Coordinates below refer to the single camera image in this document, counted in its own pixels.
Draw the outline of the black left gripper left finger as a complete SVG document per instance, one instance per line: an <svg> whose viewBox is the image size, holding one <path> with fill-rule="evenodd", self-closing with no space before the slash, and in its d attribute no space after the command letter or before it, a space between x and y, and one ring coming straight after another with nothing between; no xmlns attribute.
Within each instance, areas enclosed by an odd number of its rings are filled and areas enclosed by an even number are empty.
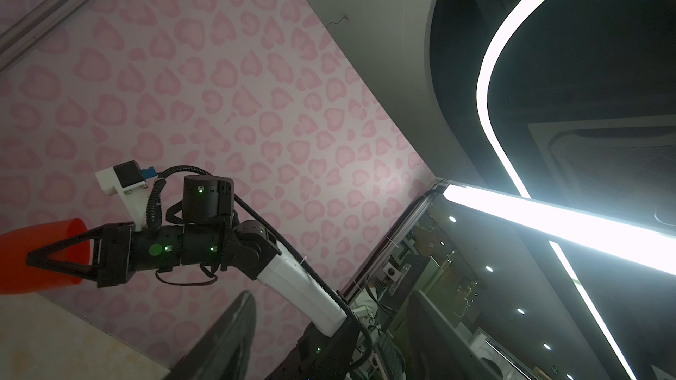
<svg viewBox="0 0 676 380"><path fill-rule="evenodd" d="M255 324L255 299L243 291L165 379L244 379Z"/></svg>

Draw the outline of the red wine glass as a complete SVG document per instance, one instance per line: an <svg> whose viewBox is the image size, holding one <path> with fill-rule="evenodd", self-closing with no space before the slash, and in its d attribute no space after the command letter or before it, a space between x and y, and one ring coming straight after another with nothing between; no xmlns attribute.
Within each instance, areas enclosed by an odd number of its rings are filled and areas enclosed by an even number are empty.
<svg viewBox="0 0 676 380"><path fill-rule="evenodd" d="M43 223L1 235L1 293L21 295L70 287L83 279L51 270L49 265L65 263L87 266L91 262L89 241L71 246L59 243L87 232L79 218Z"/></svg>

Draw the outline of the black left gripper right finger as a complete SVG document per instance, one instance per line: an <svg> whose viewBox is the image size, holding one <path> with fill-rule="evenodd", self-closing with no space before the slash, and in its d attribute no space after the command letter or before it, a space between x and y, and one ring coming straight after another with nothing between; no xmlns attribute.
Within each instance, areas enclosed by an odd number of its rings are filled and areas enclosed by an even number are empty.
<svg viewBox="0 0 676 380"><path fill-rule="evenodd" d="M419 290L408 299L408 341L415 379L497 379Z"/></svg>

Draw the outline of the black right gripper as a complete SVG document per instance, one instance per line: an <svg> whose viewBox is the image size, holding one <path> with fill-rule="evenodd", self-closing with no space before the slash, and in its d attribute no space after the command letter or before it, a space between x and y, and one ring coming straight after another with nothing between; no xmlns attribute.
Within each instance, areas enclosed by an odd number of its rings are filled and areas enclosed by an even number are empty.
<svg viewBox="0 0 676 380"><path fill-rule="evenodd" d="M26 264L96 281L99 288L127 283L137 272L168 273L175 267L192 265L199 266L207 276L206 281L193 281L193 286L209 286L218 279L220 239L209 227L167 225L151 233L137 232L130 223L111 223L92 230L84 225L65 225L59 234L53 242L28 253Z"/></svg>

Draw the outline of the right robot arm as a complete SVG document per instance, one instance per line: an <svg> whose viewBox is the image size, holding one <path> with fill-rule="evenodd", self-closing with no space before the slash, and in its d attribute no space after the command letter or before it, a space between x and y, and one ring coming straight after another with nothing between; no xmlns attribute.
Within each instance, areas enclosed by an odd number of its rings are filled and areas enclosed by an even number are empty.
<svg viewBox="0 0 676 380"><path fill-rule="evenodd" d="M118 195L128 223L108 223L35 248L26 264L92 281L100 288L134 274L157 277L197 266L205 284L234 268L274 290L311 320L279 378L343 379L367 363L374 344L350 306L262 216L240 221L245 202L232 179L179 165L156 172L128 162L97 173L101 190Z"/></svg>

